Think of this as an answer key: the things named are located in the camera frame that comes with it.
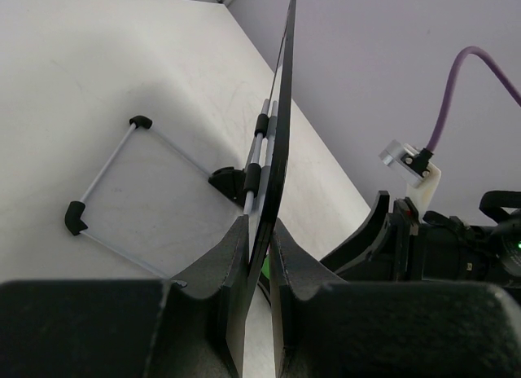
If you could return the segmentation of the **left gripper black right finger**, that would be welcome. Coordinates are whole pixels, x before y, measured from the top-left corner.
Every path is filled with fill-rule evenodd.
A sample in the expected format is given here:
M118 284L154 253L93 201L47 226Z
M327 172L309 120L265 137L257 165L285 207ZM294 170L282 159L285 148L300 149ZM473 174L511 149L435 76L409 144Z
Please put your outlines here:
M279 377L520 374L520 308L497 286L349 283L278 222L270 288Z

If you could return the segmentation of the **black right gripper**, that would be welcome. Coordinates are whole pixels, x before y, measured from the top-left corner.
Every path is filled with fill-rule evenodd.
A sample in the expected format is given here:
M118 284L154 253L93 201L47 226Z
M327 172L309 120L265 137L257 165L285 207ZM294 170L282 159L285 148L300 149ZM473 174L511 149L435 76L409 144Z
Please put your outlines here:
M390 195L379 191L365 221L320 263L347 281L376 280L369 269L392 238ZM423 215L410 199L395 200L392 281L483 282L520 299L520 193L488 191L479 211L494 226L473 226L436 211Z

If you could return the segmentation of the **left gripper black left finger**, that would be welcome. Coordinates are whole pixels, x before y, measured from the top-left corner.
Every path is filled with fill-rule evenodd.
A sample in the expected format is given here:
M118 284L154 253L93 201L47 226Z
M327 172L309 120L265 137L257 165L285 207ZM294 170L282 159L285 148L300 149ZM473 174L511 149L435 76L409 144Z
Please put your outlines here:
M240 377L248 219L171 279L1 286L4 377Z

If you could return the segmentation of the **black-framed whiteboard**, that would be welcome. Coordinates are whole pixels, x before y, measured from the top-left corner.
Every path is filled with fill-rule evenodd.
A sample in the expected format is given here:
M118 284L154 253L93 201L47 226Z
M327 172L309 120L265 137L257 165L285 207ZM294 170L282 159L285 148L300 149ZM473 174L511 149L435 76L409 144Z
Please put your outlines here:
M276 119L272 146L266 150L271 155L267 186L260 209L260 217L254 239L252 255L248 267L247 303L250 303L261 274L269 241L274 231L275 222L282 201L283 188L287 172L290 142L292 73L294 56L294 36L296 24L297 0L290 0L281 45L278 52L270 104L277 107L273 114Z

